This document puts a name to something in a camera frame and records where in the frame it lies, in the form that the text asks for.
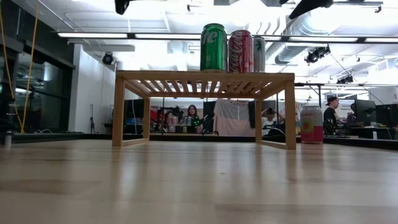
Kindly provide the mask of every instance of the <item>cable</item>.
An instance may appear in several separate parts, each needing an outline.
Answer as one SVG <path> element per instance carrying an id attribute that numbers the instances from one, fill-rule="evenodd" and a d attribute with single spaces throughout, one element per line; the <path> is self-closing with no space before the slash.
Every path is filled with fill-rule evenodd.
<path id="1" fill-rule="evenodd" d="M 134 116 L 134 127 L 135 127 L 135 129 L 136 129 L 136 134 L 138 134 L 138 133 L 137 133 L 136 112 L 134 112 L 134 99 L 131 100 L 131 101 L 132 101 L 132 102 L 131 102 L 131 105 L 132 105 L 132 115 Z"/>
<path id="2" fill-rule="evenodd" d="M 335 61 L 338 63 L 338 65 L 340 65 L 340 67 L 348 74 L 351 75 L 341 64 L 340 62 L 332 55 L 330 54 L 331 57 L 333 57 L 333 59 L 335 59 Z M 365 86 L 362 86 L 362 88 L 364 88 L 371 96 L 373 96 L 375 99 L 377 99 L 382 105 L 385 105 L 381 100 L 379 100 L 379 98 L 377 98 L 375 95 L 373 95 L 367 88 L 365 88 Z"/>
<path id="3" fill-rule="evenodd" d="M 34 27 L 34 29 L 33 29 L 32 51 L 31 51 L 31 53 L 30 53 L 31 59 L 30 59 L 29 74 L 28 74 L 28 77 L 27 77 L 27 85 L 26 85 L 25 107 L 24 107 L 24 119 L 23 119 L 23 121 L 22 121 L 21 133 L 24 133 L 24 126 L 25 126 L 25 119 L 26 119 L 26 108 L 27 108 L 27 100 L 28 100 L 28 96 L 29 96 L 28 92 L 29 92 L 29 86 L 30 86 L 30 77 L 31 77 L 31 75 L 32 75 L 33 56 L 34 56 L 34 52 L 35 52 L 37 22 L 39 21 L 39 6 L 40 6 L 40 1 L 37 0 L 37 3 L 36 3 L 35 27 Z"/>
<path id="4" fill-rule="evenodd" d="M 92 51 L 95 55 L 97 55 L 98 58 L 101 58 L 101 55 L 97 54 L 97 52 L 94 51 L 93 47 L 92 47 L 91 44 L 90 44 L 90 41 L 89 41 L 89 40 L 86 40 L 86 39 L 84 39 L 84 41 L 88 44 L 88 46 L 90 46 L 91 51 Z"/>
<path id="5" fill-rule="evenodd" d="M 390 134 L 390 129 L 388 129 L 388 128 L 386 127 L 386 130 L 387 130 L 387 132 L 388 132 L 388 135 L 390 135 L 390 140 L 392 140 L 392 137 L 391 137 L 391 134 Z"/>
<path id="6" fill-rule="evenodd" d="M 9 67 L 8 67 L 6 38 L 4 37 L 4 25 L 3 25 L 3 22 L 2 22 L 2 11 L 1 11 L 1 6 L 0 6 L 0 26 L 1 26 L 2 49 L 3 49 L 3 51 L 4 51 L 4 60 L 5 60 L 5 63 L 6 63 L 6 70 L 7 70 L 7 76 L 8 76 L 8 85 L 9 85 L 9 88 L 10 88 L 11 97 L 12 97 L 12 99 L 14 100 L 14 110 L 15 110 L 15 114 L 16 114 L 16 116 L 17 116 L 17 118 L 18 118 L 19 126 L 22 127 L 22 121 L 21 121 L 21 118 L 19 117 L 18 109 L 17 109 L 17 107 L 15 106 L 14 90 L 13 90 L 13 87 L 12 87 L 12 84 L 11 84 L 10 70 L 9 70 Z"/>
<path id="7" fill-rule="evenodd" d="M 42 130 L 42 131 L 38 129 L 38 130 L 36 130 L 34 133 L 37 133 L 37 134 L 44 134 L 45 131 L 49 131 L 51 134 L 53 133 L 53 132 L 52 132 L 51 130 L 49 130 L 49 129 L 44 129 L 44 130 Z"/>

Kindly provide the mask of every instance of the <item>glass window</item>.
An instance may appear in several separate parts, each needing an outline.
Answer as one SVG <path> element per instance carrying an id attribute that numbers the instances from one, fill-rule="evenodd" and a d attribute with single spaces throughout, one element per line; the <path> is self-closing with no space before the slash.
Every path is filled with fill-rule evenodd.
<path id="1" fill-rule="evenodd" d="M 26 88 L 31 56 L 19 54 L 17 86 Z M 30 86 L 54 95 L 68 95 L 68 82 L 64 70 L 39 59 L 34 59 Z"/>
<path id="2" fill-rule="evenodd" d="M 11 76 L 11 80 L 13 79 L 12 73 L 14 69 L 15 61 L 8 57 L 8 66 L 9 72 Z M 6 61 L 3 56 L 0 56 L 0 118 L 2 119 L 11 119 L 8 115 L 9 113 L 13 113 L 10 111 L 9 103 L 12 100 L 11 91 L 8 83 L 8 75 L 6 69 Z"/>
<path id="3" fill-rule="evenodd" d="M 25 90 L 17 88 L 16 104 L 19 105 L 18 113 L 21 120 L 24 114 L 25 93 Z M 25 132 L 33 133 L 44 129 L 50 129 L 52 132 L 66 131 L 61 115 L 65 102 L 68 103 L 67 100 L 61 98 L 29 91 Z"/>
<path id="4" fill-rule="evenodd" d="M 72 76 L 68 74 L 69 70 L 58 68 L 35 57 L 27 93 L 30 60 L 29 54 L 19 54 L 16 75 L 16 105 L 19 106 L 18 113 L 21 120 L 24 114 L 25 97 L 28 94 L 24 131 L 26 133 L 45 129 L 53 133 L 67 131 L 72 81 Z M 14 123 L 19 124 L 17 117 L 14 118 Z"/>

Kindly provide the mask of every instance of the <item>can lid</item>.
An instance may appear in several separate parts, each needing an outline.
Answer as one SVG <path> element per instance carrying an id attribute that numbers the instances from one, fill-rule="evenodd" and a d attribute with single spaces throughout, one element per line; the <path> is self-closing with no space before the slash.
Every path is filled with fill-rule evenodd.
<path id="1" fill-rule="evenodd" d="M 231 35 L 232 35 L 233 33 L 235 33 L 235 32 L 248 32 L 248 33 L 251 35 L 250 31 L 248 31 L 248 30 L 236 30 L 236 31 L 232 32 Z"/>
<path id="2" fill-rule="evenodd" d="M 223 25 L 218 24 L 218 23 L 207 24 L 207 25 L 205 25 L 203 28 L 206 28 L 206 27 L 209 27 L 209 26 L 220 26 L 220 27 L 224 28 Z"/>

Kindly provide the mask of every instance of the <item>cap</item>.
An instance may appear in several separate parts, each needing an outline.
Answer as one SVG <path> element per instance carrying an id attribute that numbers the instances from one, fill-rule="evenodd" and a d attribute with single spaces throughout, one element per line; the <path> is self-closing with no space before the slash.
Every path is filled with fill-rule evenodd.
<path id="1" fill-rule="evenodd" d="M 335 100 L 338 100 L 338 98 L 335 97 L 335 96 L 329 97 L 329 98 L 328 98 L 328 103 L 327 103 L 326 105 L 329 106 L 330 103 L 333 102 L 333 101 L 335 101 Z"/>

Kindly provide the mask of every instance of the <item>coca-cola logo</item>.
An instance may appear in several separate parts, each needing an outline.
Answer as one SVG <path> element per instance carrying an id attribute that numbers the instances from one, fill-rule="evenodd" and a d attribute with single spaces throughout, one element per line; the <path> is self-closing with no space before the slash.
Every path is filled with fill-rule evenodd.
<path id="1" fill-rule="evenodd" d="M 242 39 L 242 32 L 235 32 L 229 43 L 229 70 L 232 72 L 240 72 L 243 69 Z"/>
<path id="2" fill-rule="evenodd" d="M 217 32 L 205 32 L 201 38 L 201 44 L 213 43 L 217 39 Z"/>

